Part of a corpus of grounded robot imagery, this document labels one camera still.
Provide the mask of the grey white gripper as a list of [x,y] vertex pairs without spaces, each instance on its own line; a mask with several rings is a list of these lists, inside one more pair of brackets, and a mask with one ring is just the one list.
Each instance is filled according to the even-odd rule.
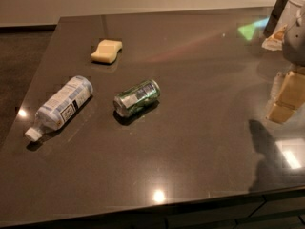
[[[305,7],[299,9],[288,26],[284,25],[262,43],[269,51],[283,50],[291,63],[305,66]],[[294,71],[279,72],[270,92],[266,118],[285,123],[305,103],[305,75]]]

